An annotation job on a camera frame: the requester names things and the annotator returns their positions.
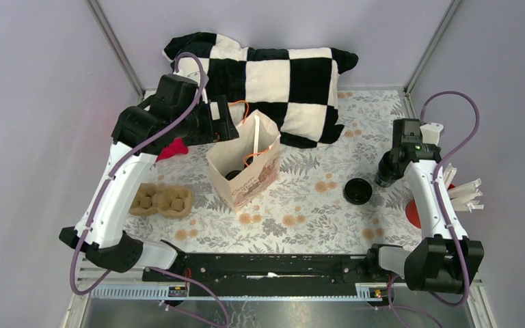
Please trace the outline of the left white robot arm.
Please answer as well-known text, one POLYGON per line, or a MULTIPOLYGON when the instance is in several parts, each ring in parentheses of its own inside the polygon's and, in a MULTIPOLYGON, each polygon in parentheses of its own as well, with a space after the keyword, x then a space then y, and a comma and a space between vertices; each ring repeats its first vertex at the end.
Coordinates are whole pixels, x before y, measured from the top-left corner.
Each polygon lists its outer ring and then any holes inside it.
POLYGON ((239 137, 226 96, 205 99, 198 88, 192 79, 166 74, 155 94, 120 113, 96 195, 76 225, 61 229, 61 242, 116 273, 158 267, 167 280, 183 276, 175 247, 133 238, 124 223, 142 178, 175 139, 196 146, 239 137))

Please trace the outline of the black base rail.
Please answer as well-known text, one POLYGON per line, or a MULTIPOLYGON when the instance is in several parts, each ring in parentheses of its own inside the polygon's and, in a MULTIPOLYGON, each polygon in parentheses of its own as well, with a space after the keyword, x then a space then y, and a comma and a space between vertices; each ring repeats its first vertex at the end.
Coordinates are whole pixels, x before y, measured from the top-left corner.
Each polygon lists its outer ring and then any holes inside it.
POLYGON ((152 269, 143 282, 180 283, 190 297, 207 292, 185 280, 204 284, 219 298, 248 299, 374 299, 362 292, 387 285, 393 273, 376 263, 375 250, 367 254, 216 254, 180 251, 168 274, 152 269))

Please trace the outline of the white wrapped straws bundle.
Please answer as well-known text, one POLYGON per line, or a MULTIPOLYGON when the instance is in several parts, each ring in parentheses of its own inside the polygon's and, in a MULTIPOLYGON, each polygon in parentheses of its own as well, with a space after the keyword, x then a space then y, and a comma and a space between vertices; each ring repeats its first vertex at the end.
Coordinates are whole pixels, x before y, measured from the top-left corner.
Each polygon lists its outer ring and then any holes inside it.
POLYGON ((457 168, 451 163, 447 165, 443 172, 444 184, 448 190, 448 197, 456 212, 472 212, 473 210, 483 210, 484 204, 480 202, 483 193, 479 190, 482 180, 464 183, 459 186, 453 184, 453 179, 457 174, 457 168))

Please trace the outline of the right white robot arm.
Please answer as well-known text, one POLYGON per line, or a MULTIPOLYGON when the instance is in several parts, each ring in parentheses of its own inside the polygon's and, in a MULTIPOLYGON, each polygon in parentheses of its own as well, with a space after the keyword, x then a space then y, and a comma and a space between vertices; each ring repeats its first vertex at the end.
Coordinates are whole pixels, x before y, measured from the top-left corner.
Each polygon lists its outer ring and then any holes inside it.
POLYGON ((389 274, 402 277, 410 290, 465 294, 484 256, 483 245, 469 239, 448 196, 440 147, 425 142, 417 119, 393 122, 392 148, 375 175, 380 187, 405 179, 418 211, 422 240, 412 251, 374 244, 366 255, 368 278, 380 282, 389 274))

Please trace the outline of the pink cloth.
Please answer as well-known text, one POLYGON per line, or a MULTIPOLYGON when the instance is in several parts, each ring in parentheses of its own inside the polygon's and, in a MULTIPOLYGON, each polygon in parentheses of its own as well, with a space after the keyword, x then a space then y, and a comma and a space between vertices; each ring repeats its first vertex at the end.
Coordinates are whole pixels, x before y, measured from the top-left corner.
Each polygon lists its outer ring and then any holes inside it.
POLYGON ((156 162, 172 158, 177 155, 185 155, 189 152, 188 147, 181 138, 176 138, 169 146, 162 149, 156 162))

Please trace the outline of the black coffee cup lid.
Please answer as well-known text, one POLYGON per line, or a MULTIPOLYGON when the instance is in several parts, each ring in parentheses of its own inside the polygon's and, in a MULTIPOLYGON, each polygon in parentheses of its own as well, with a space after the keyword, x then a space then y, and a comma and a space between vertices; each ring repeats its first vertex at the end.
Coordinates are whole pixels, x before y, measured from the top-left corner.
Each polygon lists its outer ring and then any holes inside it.
POLYGON ((228 172, 228 173, 225 175, 225 179, 228 180, 228 181, 231 181, 231 180, 233 180, 234 178, 236 178, 240 173, 241 173, 241 170, 233 170, 233 171, 231 171, 231 172, 228 172))

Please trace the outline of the brown cardboard cup carrier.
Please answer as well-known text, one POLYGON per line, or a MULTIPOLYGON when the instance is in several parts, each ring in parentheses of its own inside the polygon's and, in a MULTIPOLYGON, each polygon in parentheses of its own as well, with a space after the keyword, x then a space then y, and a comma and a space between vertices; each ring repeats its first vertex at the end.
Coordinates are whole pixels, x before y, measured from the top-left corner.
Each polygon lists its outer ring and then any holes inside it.
POLYGON ((194 195, 186 186, 142 183, 129 213, 139 217, 160 214, 167 219, 181 219, 191 212, 193 203, 194 195))

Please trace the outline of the red cup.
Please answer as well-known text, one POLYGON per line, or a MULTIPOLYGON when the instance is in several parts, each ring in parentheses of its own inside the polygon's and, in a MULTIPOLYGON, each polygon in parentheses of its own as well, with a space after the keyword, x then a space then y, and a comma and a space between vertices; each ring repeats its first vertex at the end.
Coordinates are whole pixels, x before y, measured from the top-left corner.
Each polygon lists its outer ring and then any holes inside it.
POLYGON ((420 228, 424 236, 448 235, 448 229, 452 227, 456 215, 445 184, 410 182, 409 187, 413 200, 405 207, 408 221, 420 228))

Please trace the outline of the stack of black cups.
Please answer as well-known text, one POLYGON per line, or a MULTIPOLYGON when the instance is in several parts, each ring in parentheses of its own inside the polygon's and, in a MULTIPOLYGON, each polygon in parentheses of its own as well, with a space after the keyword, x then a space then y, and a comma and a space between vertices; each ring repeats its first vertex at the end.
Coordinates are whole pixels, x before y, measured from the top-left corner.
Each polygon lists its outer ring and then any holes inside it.
POLYGON ((386 169, 385 167, 380 167, 375 175, 375 183, 383 188, 391 187, 396 182, 396 180, 397 178, 394 172, 392 170, 390 171, 386 169))

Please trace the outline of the black white checkered pillow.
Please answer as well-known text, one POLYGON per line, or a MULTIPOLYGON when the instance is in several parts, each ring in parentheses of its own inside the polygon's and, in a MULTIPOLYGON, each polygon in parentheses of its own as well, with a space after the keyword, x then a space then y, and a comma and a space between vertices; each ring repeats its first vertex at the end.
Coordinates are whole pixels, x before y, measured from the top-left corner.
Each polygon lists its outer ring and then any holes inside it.
POLYGON ((218 33, 195 32, 172 38, 162 51, 179 74, 199 81, 192 53, 208 76, 206 95, 224 95, 235 124, 258 110, 273 120, 282 144, 315 148, 341 136, 338 123, 338 78, 355 68, 357 54, 332 47, 256 49, 218 33))

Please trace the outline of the floral table mat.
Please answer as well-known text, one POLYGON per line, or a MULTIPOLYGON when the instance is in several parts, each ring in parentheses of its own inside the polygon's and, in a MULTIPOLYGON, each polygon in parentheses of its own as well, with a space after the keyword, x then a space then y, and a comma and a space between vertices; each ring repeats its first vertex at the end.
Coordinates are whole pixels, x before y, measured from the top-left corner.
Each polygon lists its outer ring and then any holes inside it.
POLYGON ((153 165, 146 182, 189 187, 190 214, 181 219, 128 216, 125 230, 147 241, 166 240, 186 252, 362 254, 375 243, 413 249, 420 231, 404 209, 412 194, 400 180, 373 187, 361 206, 348 203, 344 185, 352 178, 372 182, 390 149, 392 122, 405 115, 398 90, 342 91, 336 143, 313 149, 282 146, 278 179, 239 212, 219 197, 209 176, 209 146, 192 147, 153 165))

